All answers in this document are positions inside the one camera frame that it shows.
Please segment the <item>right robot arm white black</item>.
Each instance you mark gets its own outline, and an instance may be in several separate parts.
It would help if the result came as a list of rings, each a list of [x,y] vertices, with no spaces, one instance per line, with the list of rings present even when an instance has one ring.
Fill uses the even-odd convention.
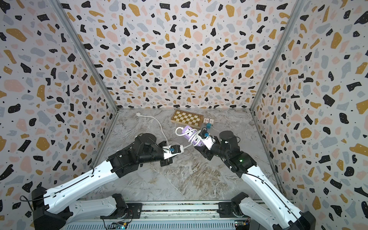
[[[309,211],[301,211],[270,182],[256,161],[240,149],[240,138],[232,131],[222,131],[218,137],[212,137],[203,128],[188,140],[208,160],[214,156],[220,158],[266,205],[262,207],[247,194],[240,193],[232,199],[233,207],[239,215],[252,218],[267,230],[315,229],[314,215]]]

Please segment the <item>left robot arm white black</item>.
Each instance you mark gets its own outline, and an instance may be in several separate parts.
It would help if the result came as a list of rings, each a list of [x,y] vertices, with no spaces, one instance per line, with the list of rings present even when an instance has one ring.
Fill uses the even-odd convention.
[[[71,222],[92,218],[128,218],[133,211],[129,210],[121,194],[92,201],[81,201],[80,198],[138,170],[145,163],[171,164],[172,158],[183,152],[181,145],[168,146],[165,141],[158,144],[153,134],[144,133],[90,171],[54,188],[36,188],[31,199],[35,229],[60,230]]]

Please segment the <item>purple power strip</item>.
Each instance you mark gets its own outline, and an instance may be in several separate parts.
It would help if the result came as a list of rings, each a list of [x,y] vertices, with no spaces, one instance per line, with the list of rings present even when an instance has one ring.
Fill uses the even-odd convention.
[[[191,144],[194,147],[203,147],[205,146],[204,142],[202,141],[202,138],[200,137],[200,132],[201,130],[192,128],[190,126],[185,126],[181,133],[180,136],[183,136],[184,138],[186,138],[189,142],[189,144]]]

